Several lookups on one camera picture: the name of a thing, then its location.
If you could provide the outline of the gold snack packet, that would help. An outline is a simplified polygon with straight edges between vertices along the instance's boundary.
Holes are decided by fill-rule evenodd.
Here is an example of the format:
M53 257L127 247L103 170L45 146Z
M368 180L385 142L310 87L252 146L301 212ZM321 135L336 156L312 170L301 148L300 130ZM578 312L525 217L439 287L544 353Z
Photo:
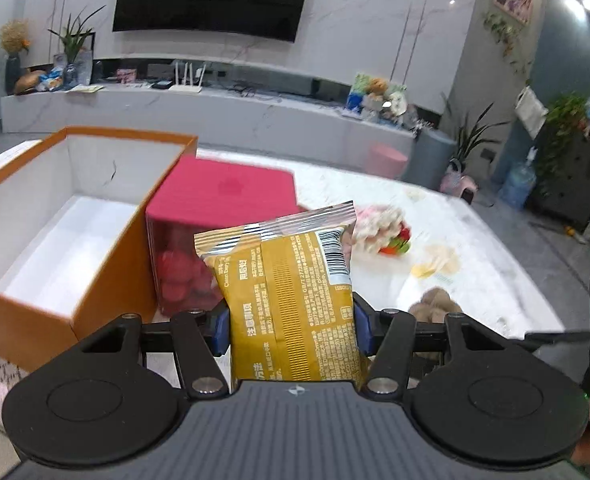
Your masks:
M353 203L196 235L230 311L231 379L361 385L350 276Z

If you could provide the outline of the pink white crochet toy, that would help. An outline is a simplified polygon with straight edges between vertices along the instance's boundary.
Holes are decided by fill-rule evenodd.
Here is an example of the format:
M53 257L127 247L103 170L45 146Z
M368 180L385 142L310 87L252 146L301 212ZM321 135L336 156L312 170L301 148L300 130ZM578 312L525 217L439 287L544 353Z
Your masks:
M411 247L411 228L401 208L357 206L351 245L357 252L400 257Z

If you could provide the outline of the brown plush bear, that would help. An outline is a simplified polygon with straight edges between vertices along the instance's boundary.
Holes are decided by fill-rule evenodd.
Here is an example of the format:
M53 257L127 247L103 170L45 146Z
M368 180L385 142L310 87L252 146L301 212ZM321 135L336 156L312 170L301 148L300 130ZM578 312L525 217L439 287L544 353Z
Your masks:
M409 308L417 322L442 324L449 313L461 313L461 307L440 287L424 292L421 300Z

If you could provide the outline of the white lace tablecloth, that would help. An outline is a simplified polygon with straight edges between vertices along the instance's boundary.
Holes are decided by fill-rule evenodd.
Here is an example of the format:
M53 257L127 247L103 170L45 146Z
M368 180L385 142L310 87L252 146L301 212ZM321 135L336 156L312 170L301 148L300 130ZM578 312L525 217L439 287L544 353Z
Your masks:
M193 144L56 136L0 155L0 423L18 380L119 315L158 318L145 209ZM318 304L353 285L373 307L407 309L442 286L464 312L507 337L563 326L530 276L462 200L413 185L289 164L313 207L348 197L390 200L416 243L400 258L355 252L326 270L308 265Z

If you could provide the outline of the red flower gift box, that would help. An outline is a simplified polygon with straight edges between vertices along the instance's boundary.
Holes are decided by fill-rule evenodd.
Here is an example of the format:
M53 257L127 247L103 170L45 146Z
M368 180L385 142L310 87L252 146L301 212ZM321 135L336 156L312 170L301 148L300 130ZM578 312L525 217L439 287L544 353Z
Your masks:
M194 236L299 211L293 175L284 170L183 155L145 209L159 311L209 311L222 299L196 254Z

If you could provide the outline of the pink space heater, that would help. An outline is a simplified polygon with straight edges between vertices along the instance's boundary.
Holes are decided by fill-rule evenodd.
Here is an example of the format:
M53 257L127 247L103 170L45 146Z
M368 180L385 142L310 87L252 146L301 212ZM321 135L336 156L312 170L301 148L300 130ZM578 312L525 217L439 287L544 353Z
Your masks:
M439 192L457 198L471 205L478 191L476 182L463 172L459 159L449 160L446 173L440 182Z

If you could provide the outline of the orange cardboard box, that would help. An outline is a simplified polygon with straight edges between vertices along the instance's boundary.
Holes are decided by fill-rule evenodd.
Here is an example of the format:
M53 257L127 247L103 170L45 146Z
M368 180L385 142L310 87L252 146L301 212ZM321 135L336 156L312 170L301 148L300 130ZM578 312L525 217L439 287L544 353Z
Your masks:
M0 169L0 356L36 370L157 309L145 209L194 136L70 126Z

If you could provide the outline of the grey trash bin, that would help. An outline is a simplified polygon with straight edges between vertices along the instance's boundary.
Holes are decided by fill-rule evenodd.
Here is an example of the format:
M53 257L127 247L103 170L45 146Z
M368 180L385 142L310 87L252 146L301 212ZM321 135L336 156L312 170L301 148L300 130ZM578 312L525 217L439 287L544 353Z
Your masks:
M451 136L440 130L421 128L401 180L437 191L455 149L456 142Z

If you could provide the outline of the water jug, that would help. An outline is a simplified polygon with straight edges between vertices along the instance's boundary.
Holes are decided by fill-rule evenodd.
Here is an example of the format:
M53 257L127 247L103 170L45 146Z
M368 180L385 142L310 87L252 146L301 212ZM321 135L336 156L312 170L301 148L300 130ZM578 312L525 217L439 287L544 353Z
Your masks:
M538 150L530 148L526 159L513 165L500 188L499 198L514 209L524 208L526 200L537 182L534 160Z

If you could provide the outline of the floor potted plant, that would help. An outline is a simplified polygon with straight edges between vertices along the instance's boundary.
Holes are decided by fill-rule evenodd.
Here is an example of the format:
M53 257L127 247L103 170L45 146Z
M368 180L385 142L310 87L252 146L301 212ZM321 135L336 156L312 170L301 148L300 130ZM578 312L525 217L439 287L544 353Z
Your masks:
M475 120L470 119L470 112L461 114L450 99L441 95L444 100L444 114L453 124L452 138L455 140L455 151L450 165L459 169L462 177L465 176L467 161L476 148L486 144L499 144L500 141L486 137L488 130L506 126L509 120L502 122L485 122L485 117L492 110L494 103L490 102Z

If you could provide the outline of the white marble tv cabinet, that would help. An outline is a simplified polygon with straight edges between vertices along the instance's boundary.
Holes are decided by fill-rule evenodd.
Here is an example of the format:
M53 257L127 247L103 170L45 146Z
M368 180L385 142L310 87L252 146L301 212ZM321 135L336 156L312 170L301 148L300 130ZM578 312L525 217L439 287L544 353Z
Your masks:
M95 93L56 91L0 99L5 133L51 133L67 126L191 134L199 143L361 169L372 146L409 155L413 134L342 116L331 106L284 96L197 94L108 84Z

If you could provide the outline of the white wifi router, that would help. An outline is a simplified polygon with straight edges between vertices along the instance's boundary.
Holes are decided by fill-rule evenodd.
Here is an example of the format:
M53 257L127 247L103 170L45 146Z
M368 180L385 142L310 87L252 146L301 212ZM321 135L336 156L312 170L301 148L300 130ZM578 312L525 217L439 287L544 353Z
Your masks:
M169 90L187 94L199 94L203 90L206 64L195 68L192 62L173 63L174 81Z

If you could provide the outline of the teddy bear on cabinet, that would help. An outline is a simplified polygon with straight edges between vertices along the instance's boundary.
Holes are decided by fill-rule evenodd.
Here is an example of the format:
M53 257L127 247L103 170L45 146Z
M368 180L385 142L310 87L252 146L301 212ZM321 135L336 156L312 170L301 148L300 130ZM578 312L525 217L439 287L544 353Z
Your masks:
M388 81L384 78L371 78L365 87L362 105L368 110L379 112L383 108Z

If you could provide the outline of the green plant in glass vase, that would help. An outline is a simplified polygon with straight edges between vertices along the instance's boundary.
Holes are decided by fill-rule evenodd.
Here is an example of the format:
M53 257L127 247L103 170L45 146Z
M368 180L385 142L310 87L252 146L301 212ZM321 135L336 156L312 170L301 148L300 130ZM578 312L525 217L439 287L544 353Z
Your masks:
M52 28L48 30L50 34L60 40L64 55L66 55L67 63L63 69L63 88L65 90L72 89L78 84L77 58L86 44L86 40L94 34L94 28L89 25L89 21L103 9L104 6L100 6L85 18L82 16L82 11L75 18L69 14L66 24L59 32Z

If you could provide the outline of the dried flowers in dark vase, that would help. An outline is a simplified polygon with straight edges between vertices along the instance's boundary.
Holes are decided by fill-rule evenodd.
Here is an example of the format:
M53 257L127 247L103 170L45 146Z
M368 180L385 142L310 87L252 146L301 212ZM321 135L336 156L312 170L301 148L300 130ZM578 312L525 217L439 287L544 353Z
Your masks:
M2 25L0 45L6 53L4 88L7 94L13 94L15 84L22 76L20 54L30 49L28 21L10 20Z

